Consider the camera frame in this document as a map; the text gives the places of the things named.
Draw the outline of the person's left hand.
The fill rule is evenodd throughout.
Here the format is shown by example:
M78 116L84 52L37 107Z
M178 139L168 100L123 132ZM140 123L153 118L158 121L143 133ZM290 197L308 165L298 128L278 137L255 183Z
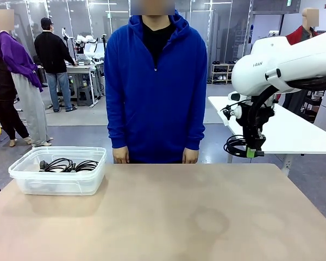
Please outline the person's left hand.
M199 150L185 148L183 151L183 164L195 164L198 161Z

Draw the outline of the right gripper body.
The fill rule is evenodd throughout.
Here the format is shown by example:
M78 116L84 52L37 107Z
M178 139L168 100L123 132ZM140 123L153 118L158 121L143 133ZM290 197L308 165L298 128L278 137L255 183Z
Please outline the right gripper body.
M268 122L270 117L274 116L274 110L267 106L254 108L247 104L243 104L241 108L241 126L245 140L262 139L263 125Z

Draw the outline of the person's right hand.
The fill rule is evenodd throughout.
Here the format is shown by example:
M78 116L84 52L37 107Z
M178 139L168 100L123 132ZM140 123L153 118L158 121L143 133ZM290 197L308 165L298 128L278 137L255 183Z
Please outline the person's right hand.
M129 151L127 146L121 148L113 148L112 156L115 164L128 164L129 163Z

